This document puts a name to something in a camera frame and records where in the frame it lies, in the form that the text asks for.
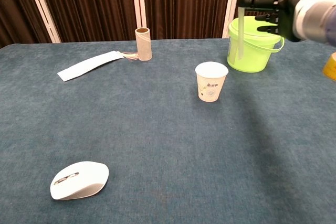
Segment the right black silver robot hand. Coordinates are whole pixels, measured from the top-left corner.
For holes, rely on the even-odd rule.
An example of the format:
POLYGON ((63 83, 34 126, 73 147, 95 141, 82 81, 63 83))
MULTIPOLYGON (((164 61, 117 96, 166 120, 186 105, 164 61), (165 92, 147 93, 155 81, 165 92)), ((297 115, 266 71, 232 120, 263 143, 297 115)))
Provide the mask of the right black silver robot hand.
POLYGON ((248 11, 265 12, 255 17, 266 25, 257 27, 257 31, 279 35, 292 42, 304 40, 297 32, 298 14, 305 5, 314 0, 237 0, 237 6, 248 11))

